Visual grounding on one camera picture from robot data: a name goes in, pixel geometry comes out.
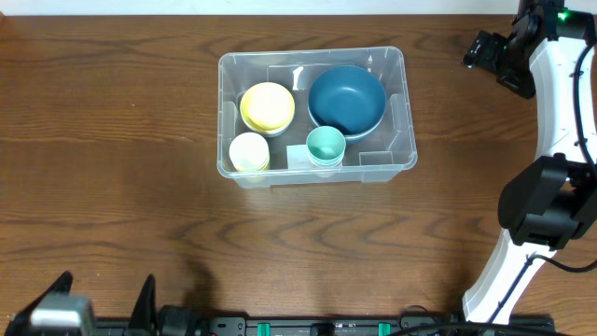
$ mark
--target green led indicator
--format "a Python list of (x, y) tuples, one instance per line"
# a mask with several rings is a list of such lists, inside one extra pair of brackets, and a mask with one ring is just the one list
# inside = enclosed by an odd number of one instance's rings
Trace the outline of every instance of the green led indicator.
[(560, 12), (560, 13), (558, 13), (558, 19), (560, 19), (562, 21), (566, 21), (567, 18), (568, 18), (568, 12)]

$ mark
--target storage box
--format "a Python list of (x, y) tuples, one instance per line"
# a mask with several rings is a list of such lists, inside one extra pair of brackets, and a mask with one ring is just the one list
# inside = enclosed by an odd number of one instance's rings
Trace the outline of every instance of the storage box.
[[(327, 69), (347, 64), (367, 69), (382, 82), (387, 99), (382, 123), (365, 139), (348, 144), (341, 166), (316, 168), (305, 161), (302, 146), (314, 127), (307, 108), (309, 89)], [(387, 182), (417, 162), (404, 57), (395, 47), (229, 53), (220, 59), (218, 73), (217, 169), (243, 188)], [(250, 132), (238, 106), (249, 88), (266, 81), (281, 84), (292, 93), (295, 117), (282, 135), (266, 138), (270, 170), (237, 172), (229, 158), (230, 143), (237, 135)]]

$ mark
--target white wall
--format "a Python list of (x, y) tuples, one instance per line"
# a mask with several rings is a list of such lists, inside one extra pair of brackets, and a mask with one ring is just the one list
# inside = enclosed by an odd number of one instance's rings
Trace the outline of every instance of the white wall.
[[(7, 15), (514, 14), (519, 0), (0, 0)], [(597, 0), (567, 0), (597, 13)]]

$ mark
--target wooden table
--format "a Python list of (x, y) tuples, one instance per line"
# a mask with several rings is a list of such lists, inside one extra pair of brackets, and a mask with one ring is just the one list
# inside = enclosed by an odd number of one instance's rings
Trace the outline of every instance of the wooden table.
[[(0, 26), (0, 329), (61, 272), (97, 315), (158, 304), (249, 315), (461, 307), (533, 159), (536, 105), (460, 65), (499, 16), (46, 17)], [(387, 184), (239, 189), (215, 168), (231, 51), (397, 46), (419, 163)], [(558, 260), (597, 257), (597, 230)], [(597, 273), (545, 266), (517, 313), (597, 330)]]

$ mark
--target teal cup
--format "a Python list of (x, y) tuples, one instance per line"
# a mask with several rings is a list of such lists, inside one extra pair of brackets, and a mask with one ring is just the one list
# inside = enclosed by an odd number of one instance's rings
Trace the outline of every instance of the teal cup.
[(337, 129), (321, 126), (307, 136), (309, 160), (318, 167), (334, 167), (342, 162), (346, 139)]

